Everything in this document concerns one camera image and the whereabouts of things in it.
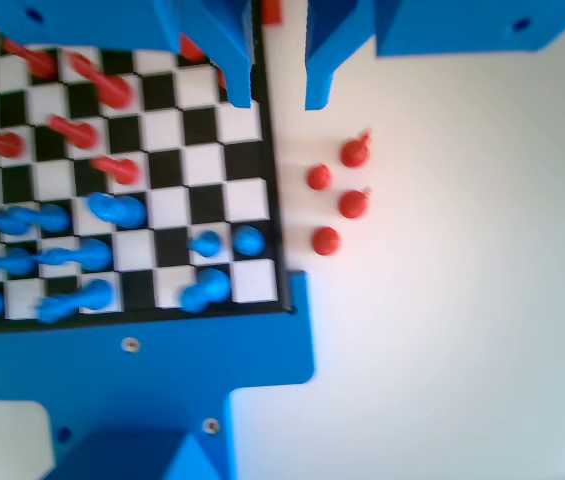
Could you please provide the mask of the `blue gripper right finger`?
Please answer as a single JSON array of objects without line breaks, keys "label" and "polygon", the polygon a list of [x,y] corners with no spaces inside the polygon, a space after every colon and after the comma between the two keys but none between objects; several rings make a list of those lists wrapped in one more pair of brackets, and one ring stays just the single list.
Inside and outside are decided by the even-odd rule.
[{"label": "blue gripper right finger", "polygon": [[537,51],[565,31],[565,1],[310,1],[307,109],[329,102],[335,71],[367,40],[378,57]]}]

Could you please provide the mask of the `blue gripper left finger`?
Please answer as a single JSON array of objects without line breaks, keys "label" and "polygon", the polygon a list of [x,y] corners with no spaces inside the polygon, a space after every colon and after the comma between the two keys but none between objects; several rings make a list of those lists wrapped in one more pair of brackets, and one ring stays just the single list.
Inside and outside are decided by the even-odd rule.
[{"label": "blue gripper left finger", "polygon": [[172,53],[186,35],[224,73],[228,101],[251,105],[249,1],[0,1],[0,32],[21,44]]}]

